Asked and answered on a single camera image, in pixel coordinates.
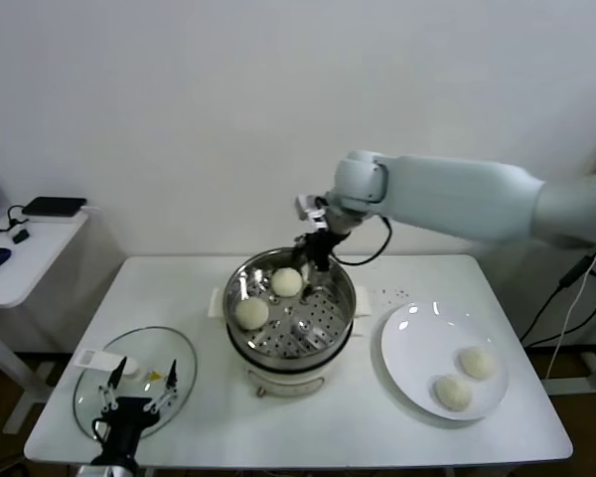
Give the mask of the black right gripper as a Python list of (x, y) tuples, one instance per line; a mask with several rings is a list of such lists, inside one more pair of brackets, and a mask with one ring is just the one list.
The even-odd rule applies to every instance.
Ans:
[[(330, 269), (330, 255), (334, 248), (346, 239), (345, 235), (331, 231), (316, 231), (298, 237), (292, 247), (292, 263), (305, 264), (311, 262), (319, 272)], [(323, 288), (321, 277), (305, 280), (300, 298), (308, 299)]]

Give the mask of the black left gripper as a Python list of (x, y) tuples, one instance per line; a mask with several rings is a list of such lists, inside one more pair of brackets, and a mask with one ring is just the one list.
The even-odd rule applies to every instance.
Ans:
[(119, 397), (115, 391), (123, 376), (127, 358), (111, 372), (105, 386), (98, 387), (101, 415), (92, 421), (101, 452), (93, 465), (136, 465), (135, 453), (142, 432), (157, 423), (157, 413), (178, 398), (177, 360), (172, 362), (162, 393), (149, 397)]

